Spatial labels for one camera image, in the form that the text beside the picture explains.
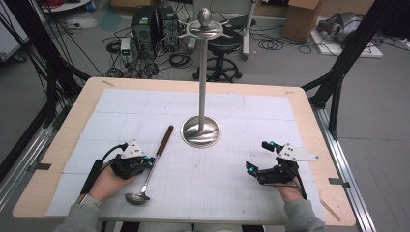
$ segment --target ladle handle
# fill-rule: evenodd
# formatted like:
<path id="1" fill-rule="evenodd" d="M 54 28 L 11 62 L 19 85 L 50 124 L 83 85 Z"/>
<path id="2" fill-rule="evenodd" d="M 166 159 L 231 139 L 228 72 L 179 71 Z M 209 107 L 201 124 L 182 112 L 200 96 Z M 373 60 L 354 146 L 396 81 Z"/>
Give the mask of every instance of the ladle handle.
<path id="1" fill-rule="evenodd" d="M 169 136 L 171 136 L 172 130 L 174 130 L 174 126 L 169 125 L 168 130 L 166 130 L 166 133 L 163 136 L 161 145 L 158 148 L 157 157 L 160 157 L 162 155 L 163 149 L 165 149 L 166 143 L 168 142 Z"/>

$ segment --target chair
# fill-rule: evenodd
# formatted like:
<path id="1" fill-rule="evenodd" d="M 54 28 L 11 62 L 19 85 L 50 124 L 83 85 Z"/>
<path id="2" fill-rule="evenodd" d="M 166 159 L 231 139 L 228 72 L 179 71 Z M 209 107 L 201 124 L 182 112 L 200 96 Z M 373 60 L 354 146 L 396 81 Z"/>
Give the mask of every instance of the chair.
<path id="1" fill-rule="evenodd" d="M 208 59 L 209 61 L 215 60 L 213 67 L 208 67 L 207 70 L 213 71 L 212 74 L 207 74 L 207 81 L 228 81 L 233 83 L 233 78 L 241 78 L 242 73 L 239 72 L 238 67 L 231 60 L 224 58 L 225 54 L 232 53 L 239 50 L 242 46 L 242 36 L 228 28 L 223 29 L 223 33 L 231 36 L 232 38 L 218 37 L 216 39 L 208 41 L 208 50 L 216 56 Z M 224 67 L 226 63 L 230 64 L 229 67 Z M 192 75 L 193 79 L 199 78 L 199 68 Z"/>

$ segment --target gray floor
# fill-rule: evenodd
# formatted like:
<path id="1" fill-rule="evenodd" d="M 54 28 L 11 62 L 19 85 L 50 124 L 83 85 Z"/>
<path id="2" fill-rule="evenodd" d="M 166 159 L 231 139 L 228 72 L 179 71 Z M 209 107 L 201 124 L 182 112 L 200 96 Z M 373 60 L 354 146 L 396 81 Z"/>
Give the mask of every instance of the gray floor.
<path id="1" fill-rule="evenodd" d="M 129 26 L 130 20 L 119 17 L 107 8 L 94 12 L 93 17 L 98 20 L 99 26 L 73 37 L 105 73 L 109 68 L 109 54 L 102 40 Z M 282 23 L 281 20 L 256 20 L 260 28 Z M 271 33 L 279 34 L 280 30 Z M 377 231 L 404 232 L 410 228 L 410 181 L 406 177 L 407 165 L 410 164 L 410 124 L 407 122 L 410 115 L 410 91 L 407 90 L 407 84 L 410 85 L 410 53 L 388 45 L 382 45 L 379 49 L 384 55 L 382 59 L 360 58 L 345 78 L 337 134 Z M 69 50 L 81 70 L 99 76 L 73 43 L 69 42 Z M 302 54 L 296 45 L 288 44 L 278 51 L 263 50 L 257 46 L 257 41 L 250 42 L 250 53 L 247 61 L 240 58 L 239 52 L 229 55 L 243 73 L 241 79 L 235 79 L 235 84 L 302 86 L 325 74 L 337 59 L 319 55 L 314 47 L 311 54 Z M 166 72 L 173 80 L 192 81 L 191 74 L 198 64 L 196 52 L 192 58 L 193 66 L 183 70 L 168 69 Z M 2 160 L 43 106 L 45 94 L 30 62 L 10 61 L 2 64 L 0 70 Z M 160 72 L 153 78 L 170 77 Z M 61 221 L 27 220 L 12 216 L 15 202 L 29 179 L 30 174 L 0 213 L 2 231 L 50 231 Z M 329 231 L 359 229 L 354 226 L 329 228 Z"/>

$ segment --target person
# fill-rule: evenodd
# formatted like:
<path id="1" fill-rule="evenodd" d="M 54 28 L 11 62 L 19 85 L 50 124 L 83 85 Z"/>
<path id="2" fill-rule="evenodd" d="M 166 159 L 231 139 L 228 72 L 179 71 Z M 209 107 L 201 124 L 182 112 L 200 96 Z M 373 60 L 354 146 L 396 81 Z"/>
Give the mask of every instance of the person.
<path id="1" fill-rule="evenodd" d="M 97 232 L 96 225 L 101 212 L 101 203 L 114 195 L 123 186 L 133 182 L 135 177 L 123 180 L 116 176 L 110 166 L 105 168 L 86 195 L 81 195 L 76 204 L 70 207 L 69 214 L 54 232 Z M 288 216 L 286 231 L 325 231 L 325 223 L 318 219 L 310 201 L 305 200 L 298 188 L 286 185 L 275 185 L 284 201 L 284 211 Z M 141 222 L 138 232 L 183 232 L 191 231 L 187 223 Z M 234 224 L 196 224 L 195 231 L 201 232 L 239 232 L 240 225 Z"/>

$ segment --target wooden table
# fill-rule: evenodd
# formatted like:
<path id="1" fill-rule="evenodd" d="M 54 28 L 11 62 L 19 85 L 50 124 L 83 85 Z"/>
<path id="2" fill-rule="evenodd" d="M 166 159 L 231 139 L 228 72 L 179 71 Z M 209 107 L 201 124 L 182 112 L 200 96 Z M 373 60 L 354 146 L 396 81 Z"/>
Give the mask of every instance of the wooden table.
<path id="1" fill-rule="evenodd" d="M 106 88 L 198 92 L 198 83 L 104 77 L 89 79 L 42 160 L 43 163 L 51 163 L 50 169 L 37 170 L 33 175 L 15 205 L 13 214 L 16 218 L 46 218 L 45 212 L 50 205 L 64 166 L 93 113 L 102 91 Z M 324 207 L 326 223 L 335 226 L 351 226 L 356 223 L 343 187 L 329 183 L 329 178 L 338 178 L 337 171 L 305 91 L 298 87 L 225 83 L 207 83 L 206 88 L 209 93 L 288 98 L 304 148 L 320 156 L 319 161 L 311 161 L 309 165 L 318 187 L 320 201 Z"/>

